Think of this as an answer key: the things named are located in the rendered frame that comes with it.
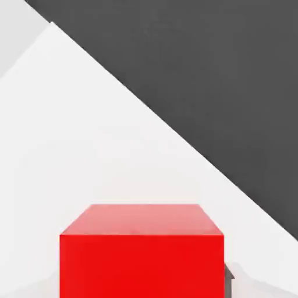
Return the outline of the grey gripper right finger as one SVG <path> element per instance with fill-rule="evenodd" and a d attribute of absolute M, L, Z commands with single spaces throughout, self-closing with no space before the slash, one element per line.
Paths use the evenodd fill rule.
<path fill-rule="evenodd" d="M 225 263 L 225 298 L 298 298 L 298 295 L 250 277 L 236 262 Z"/>

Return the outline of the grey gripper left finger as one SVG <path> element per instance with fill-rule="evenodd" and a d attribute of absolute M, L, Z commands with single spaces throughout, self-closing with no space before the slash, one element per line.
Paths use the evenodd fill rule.
<path fill-rule="evenodd" d="M 47 279 L 17 290 L 13 298 L 59 298 L 59 271 L 55 270 Z"/>

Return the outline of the small red cube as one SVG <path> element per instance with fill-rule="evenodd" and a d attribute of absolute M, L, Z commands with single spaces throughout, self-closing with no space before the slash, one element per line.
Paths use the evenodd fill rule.
<path fill-rule="evenodd" d="M 197 204 L 93 204 L 59 237 L 59 298 L 224 298 L 224 235 Z"/>

